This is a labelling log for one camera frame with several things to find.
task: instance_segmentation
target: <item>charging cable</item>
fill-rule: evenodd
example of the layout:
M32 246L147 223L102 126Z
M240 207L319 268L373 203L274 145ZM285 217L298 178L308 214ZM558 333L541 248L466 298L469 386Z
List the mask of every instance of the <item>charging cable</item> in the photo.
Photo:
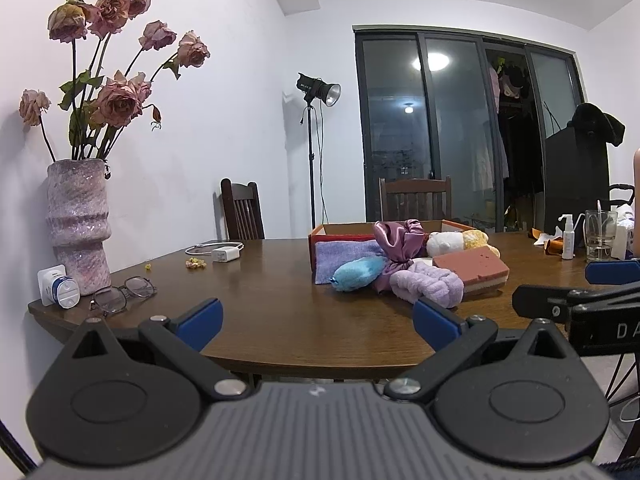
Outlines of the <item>charging cable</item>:
M238 251L242 251L242 249L244 249L244 244L242 242L205 242L203 244L191 246L184 252L189 256L208 256L213 254L215 249L222 247L235 247L238 248Z

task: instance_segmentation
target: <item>red box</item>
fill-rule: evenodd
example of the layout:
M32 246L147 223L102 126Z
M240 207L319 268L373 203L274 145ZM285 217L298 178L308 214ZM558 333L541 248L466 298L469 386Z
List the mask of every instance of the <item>red box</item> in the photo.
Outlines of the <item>red box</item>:
M469 231L468 225L450 222L449 220L425 220L420 224L424 235L442 231ZM353 224L320 224L309 234L309 261L311 262L312 278L316 280L316 243L342 240L347 242L364 242L375 240L372 222L358 222Z

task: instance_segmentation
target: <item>yellow plush toy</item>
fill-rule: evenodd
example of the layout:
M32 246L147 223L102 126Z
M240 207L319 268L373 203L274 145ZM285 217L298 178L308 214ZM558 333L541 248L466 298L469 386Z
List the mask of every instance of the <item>yellow plush toy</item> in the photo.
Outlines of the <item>yellow plush toy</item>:
M489 245L489 237L478 229L469 231L431 233L427 240L427 254L433 258L441 254L456 253L476 247L488 246L492 253L500 258L500 251Z

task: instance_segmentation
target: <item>pink textured vase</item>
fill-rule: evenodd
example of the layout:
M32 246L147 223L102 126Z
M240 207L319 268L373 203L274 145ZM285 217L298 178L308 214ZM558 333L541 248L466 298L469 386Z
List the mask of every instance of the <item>pink textured vase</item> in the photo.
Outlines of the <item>pink textured vase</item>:
M107 222L104 162L99 158L58 160L47 168L49 239L58 262L78 282L80 294L111 285L102 242Z

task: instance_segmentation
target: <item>white wall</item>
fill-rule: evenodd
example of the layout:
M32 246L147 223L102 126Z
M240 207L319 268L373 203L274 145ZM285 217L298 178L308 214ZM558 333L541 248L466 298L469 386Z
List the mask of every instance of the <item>white wall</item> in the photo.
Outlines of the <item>white wall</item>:
M298 237L308 233L310 214L306 125L299 124L304 101L295 88L297 72L342 85L338 103L324 110L324 197L331 222L365 219L353 25L421 25L494 32L577 51L578 60L587 35L582 28L540 14L473 0L321 0L320 3L319 10L287 17L290 56L284 107L291 228Z
M640 0L633 0L588 33L582 75L589 99L626 126L618 147L607 145L610 182L633 184L633 154L640 148ZM628 198L628 191L619 193Z
M32 455L24 408L60 346L26 314L37 296L36 271L54 258L44 224L49 155L38 129L23 131L17 106L24 88L45 91L54 103L45 118L50 140L59 158L69 156L68 114L56 104L58 86L71 78L71 47L50 41L46 29L63 2L0 0L0 418ZM152 0L113 37L108 75L126 69L145 24L158 19L178 38L194 28L211 58L178 82L163 71L149 100L162 111L162 130L152 132L148 116L137 118L110 156L113 236L105 247L112 270L223 235L213 194L224 177L255 180L266 235L290 235L280 94L285 19L276 0ZM80 66L95 41L79 42ZM150 76L171 50L146 52L135 68ZM0 478L17 477L0 454Z

